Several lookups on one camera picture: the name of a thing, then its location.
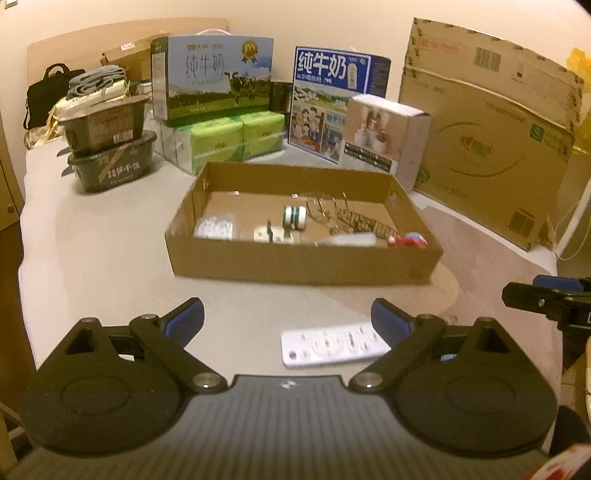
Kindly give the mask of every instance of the gray towel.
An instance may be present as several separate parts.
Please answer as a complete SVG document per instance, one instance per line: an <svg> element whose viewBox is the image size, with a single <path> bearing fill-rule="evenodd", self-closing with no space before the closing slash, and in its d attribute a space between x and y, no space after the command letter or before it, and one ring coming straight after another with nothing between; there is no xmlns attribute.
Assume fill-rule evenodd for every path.
<svg viewBox="0 0 591 480"><path fill-rule="evenodd" d="M83 73L70 80L68 98L81 97L110 87L119 80L125 80L125 70L117 65L105 65Z"/></svg>

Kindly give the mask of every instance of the white wall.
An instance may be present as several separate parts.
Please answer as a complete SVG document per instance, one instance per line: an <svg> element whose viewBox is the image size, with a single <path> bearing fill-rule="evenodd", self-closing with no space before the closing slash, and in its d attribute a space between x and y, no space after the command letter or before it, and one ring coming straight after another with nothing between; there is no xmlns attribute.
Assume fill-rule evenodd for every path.
<svg viewBox="0 0 591 480"><path fill-rule="evenodd" d="M413 17L484 31L561 64L572 47L591 53L591 17L574 0L20 0L6 11L1 7L0 112L21 189L27 46L68 31L140 18L224 17L235 34L275 38L273 74L279 80L291 79L295 45L354 46L389 57L391 99L398 96Z"/></svg>

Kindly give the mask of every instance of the cow illustration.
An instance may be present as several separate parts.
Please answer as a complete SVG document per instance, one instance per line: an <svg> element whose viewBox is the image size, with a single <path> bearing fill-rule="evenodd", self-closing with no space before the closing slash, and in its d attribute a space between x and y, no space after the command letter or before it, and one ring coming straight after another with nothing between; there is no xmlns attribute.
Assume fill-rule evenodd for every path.
<svg viewBox="0 0 591 480"><path fill-rule="evenodd" d="M240 102L241 93L247 96L249 100L254 100L256 97L256 79L247 77L240 77L238 72L224 72L228 81L230 82L230 93L234 98L236 106Z"/></svg>

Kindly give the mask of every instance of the white remote control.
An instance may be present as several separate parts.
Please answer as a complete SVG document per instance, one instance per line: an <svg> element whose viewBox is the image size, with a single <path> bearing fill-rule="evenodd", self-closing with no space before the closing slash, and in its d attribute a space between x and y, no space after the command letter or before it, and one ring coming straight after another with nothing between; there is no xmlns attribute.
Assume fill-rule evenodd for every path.
<svg viewBox="0 0 591 480"><path fill-rule="evenodd" d="M281 351L286 367L304 367L376 358L390 347L368 322L283 332Z"/></svg>

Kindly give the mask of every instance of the black bag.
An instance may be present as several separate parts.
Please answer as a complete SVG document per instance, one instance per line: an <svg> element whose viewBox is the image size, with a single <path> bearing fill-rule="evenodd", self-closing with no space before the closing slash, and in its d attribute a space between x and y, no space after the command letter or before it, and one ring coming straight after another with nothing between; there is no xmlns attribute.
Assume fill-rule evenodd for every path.
<svg viewBox="0 0 591 480"><path fill-rule="evenodd" d="M50 77L49 74L56 67L61 67L63 72L56 72ZM84 70L71 72L63 63L56 63L49 67L45 71L43 80L34 83L27 90L27 114L22 127L30 130L45 125L53 106L68 94L70 80L84 72Z"/></svg>

